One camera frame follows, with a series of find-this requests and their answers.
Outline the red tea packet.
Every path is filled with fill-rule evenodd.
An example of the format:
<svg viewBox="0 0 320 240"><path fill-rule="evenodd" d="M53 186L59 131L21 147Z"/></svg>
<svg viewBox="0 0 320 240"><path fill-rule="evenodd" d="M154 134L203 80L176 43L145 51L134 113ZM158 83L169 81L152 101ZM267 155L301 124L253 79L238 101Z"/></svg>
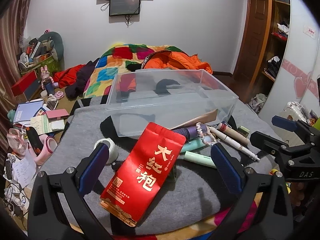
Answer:
<svg viewBox="0 0 320 240"><path fill-rule="evenodd" d="M168 177L185 142L183 135L149 123L101 194L102 207L135 227Z"/></svg>

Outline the grey green neck pillow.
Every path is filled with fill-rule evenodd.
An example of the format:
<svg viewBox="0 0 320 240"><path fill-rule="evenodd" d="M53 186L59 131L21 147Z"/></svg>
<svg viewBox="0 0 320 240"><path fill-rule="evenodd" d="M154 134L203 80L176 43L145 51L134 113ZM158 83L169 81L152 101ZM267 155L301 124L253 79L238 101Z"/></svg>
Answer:
<svg viewBox="0 0 320 240"><path fill-rule="evenodd" d="M53 58L56 61L61 61L63 58L63 53L64 53L64 46L63 46L63 41L62 41L62 37L59 33L55 32L55 31L49 31L43 35L41 35L38 38L39 42L49 42L49 41L53 41L53 46L52 49L50 50L53 53Z"/></svg>

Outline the dark purple garment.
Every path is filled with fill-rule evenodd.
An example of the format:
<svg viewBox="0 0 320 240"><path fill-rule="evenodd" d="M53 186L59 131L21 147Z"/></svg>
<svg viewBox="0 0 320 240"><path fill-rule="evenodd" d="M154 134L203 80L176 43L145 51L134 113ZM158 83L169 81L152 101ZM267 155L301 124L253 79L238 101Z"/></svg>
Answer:
<svg viewBox="0 0 320 240"><path fill-rule="evenodd" d="M65 94L68 100L74 100L79 96L83 96L87 82L92 75L98 61L99 58L97 58L95 61L89 61L76 72L75 82L65 88Z"/></svg>

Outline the white tape roll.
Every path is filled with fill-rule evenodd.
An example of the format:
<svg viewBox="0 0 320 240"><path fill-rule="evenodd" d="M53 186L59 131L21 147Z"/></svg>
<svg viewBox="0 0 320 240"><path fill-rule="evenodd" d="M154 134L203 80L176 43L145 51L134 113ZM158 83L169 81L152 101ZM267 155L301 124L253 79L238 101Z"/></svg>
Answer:
<svg viewBox="0 0 320 240"><path fill-rule="evenodd" d="M99 139L98 141L96 141L93 149L95 150L95 148L99 144L105 144L108 147L109 157L106 162L106 165L112 164L114 161L117 160L119 153L118 153L117 146L115 145L115 143L113 142L112 139L110 139L110 138Z"/></svg>

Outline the red garment on floor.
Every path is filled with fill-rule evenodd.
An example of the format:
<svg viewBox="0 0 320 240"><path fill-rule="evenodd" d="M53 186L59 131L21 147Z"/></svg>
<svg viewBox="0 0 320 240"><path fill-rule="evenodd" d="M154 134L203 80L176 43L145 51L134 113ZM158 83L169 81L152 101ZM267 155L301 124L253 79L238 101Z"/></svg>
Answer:
<svg viewBox="0 0 320 240"><path fill-rule="evenodd" d="M58 83L59 88L70 86L76 82L76 74L84 66L84 64L79 64L64 71L55 72L53 80Z"/></svg>

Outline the striped curtain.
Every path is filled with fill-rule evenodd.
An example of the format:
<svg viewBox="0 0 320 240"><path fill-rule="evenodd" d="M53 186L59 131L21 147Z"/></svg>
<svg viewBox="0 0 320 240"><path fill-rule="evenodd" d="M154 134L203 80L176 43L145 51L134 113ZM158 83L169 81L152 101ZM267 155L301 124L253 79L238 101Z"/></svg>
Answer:
<svg viewBox="0 0 320 240"><path fill-rule="evenodd" d="M1 0L1 155L8 149L7 113L16 105L11 87L20 79L17 55L23 36L30 0Z"/></svg>

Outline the red long box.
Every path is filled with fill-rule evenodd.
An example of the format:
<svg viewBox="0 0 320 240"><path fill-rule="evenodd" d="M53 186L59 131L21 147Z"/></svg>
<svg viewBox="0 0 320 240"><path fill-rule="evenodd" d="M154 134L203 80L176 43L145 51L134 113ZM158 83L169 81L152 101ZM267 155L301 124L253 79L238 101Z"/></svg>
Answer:
<svg viewBox="0 0 320 240"><path fill-rule="evenodd" d="M34 70L25 74L11 87L13 95L19 96L36 80L37 74Z"/></svg>

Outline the teal squeeze tube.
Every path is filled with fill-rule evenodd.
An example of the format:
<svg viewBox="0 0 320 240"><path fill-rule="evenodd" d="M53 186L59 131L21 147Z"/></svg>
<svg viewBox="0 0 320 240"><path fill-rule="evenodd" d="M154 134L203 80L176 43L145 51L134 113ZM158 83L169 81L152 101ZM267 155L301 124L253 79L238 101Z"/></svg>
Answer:
<svg viewBox="0 0 320 240"><path fill-rule="evenodd" d="M196 138L196 139L193 139L193 140L190 140L190 141L186 142L183 145L180 153L184 153L184 152L187 152L187 151L198 150L198 149L203 148L203 147L207 147L207 145L204 144L200 138Z"/></svg>

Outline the wooden wardrobe shelf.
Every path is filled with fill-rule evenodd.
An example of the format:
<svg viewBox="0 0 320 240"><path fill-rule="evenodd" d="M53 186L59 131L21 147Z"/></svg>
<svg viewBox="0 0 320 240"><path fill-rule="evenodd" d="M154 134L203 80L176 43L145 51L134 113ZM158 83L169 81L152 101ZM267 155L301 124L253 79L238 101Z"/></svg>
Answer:
<svg viewBox="0 0 320 240"><path fill-rule="evenodd" d="M268 0L267 25L253 79L246 100L256 94L268 96L280 71L289 38L290 4Z"/></svg>

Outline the orange down jacket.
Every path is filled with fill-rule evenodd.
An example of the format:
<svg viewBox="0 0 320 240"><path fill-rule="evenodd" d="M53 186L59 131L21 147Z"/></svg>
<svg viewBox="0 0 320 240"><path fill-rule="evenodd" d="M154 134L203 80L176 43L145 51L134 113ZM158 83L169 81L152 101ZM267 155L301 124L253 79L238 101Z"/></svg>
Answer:
<svg viewBox="0 0 320 240"><path fill-rule="evenodd" d="M213 70L208 62L202 62L198 55L189 56L184 52L162 50L150 54L142 63L142 69Z"/></svg>

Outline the cream red-capped tube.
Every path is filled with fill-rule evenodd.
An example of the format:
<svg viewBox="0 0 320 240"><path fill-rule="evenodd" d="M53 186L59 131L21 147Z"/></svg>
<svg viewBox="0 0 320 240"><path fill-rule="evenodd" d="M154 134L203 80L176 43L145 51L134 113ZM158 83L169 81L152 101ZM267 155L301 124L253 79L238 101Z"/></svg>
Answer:
<svg viewBox="0 0 320 240"><path fill-rule="evenodd" d="M230 128L229 126L227 126L224 123L219 123L217 126L217 129L222 132L225 133L226 135L228 135L229 137L231 137L232 139L236 140L237 142L248 146L249 145L249 139L244 137L242 134L238 133L236 130Z"/></svg>

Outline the mint green Miniso tube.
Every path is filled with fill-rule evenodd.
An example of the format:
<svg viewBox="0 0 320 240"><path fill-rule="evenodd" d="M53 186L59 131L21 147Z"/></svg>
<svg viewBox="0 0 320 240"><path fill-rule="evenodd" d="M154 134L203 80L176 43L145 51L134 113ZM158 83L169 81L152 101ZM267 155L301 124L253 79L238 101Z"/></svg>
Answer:
<svg viewBox="0 0 320 240"><path fill-rule="evenodd" d="M202 165L202 166L206 166L206 167L211 167L211 168L216 168L216 165L214 164L211 157L206 156L206 155L202 155L199 153L186 151L184 153L181 153L179 155L179 158L183 159L185 161L194 163L194 164L198 164L198 165Z"/></svg>

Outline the white pen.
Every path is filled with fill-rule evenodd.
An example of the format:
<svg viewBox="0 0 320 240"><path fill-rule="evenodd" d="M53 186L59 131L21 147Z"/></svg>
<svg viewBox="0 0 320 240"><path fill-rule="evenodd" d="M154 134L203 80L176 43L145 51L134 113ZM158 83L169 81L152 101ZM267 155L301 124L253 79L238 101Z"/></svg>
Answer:
<svg viewBox="0 0 320 240"><path fill-rule="evenodd" d="M226 134L218 131L214 127L208 126L208 129L210 130L211 133L215 134L220 140L226 142L227 144L231 145L235 149L239 150L240 152L244 153L248 157L250 157L254 161L260 161L260 158L253 152L251 152L249 149L245 148L242 146L240 143L232 139L231 137L227 136Z"/></svg>

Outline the purple folding umbrella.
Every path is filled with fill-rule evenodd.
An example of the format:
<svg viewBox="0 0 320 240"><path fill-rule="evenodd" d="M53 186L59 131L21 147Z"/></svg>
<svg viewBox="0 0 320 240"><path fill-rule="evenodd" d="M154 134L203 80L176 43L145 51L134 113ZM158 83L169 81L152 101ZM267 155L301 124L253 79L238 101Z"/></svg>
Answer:
<svg viewBox="0 0 320 240"><path fill-rule="evenodd" d="M183 135L186 138L186 141L190 141L199 137L200 131L202 131L202 133L205 134L207 133L208 129L206 125L201 124L200 128L197 128L196 126L189 126L189 127L176 128L176 129L173 129L172 131Z"/></svg>

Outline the pink flat box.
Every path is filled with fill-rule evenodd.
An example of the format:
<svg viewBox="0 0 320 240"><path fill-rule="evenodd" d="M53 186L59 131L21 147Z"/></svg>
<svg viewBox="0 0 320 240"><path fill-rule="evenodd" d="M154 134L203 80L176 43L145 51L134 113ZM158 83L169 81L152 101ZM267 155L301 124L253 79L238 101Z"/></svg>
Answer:
<svg viewBox="0 0 320 240"><path fill-rule="evenodd" d="M69 113L65 109L55 109L46 111L46 116L49 120L60 120L69 117Z"/></svg>

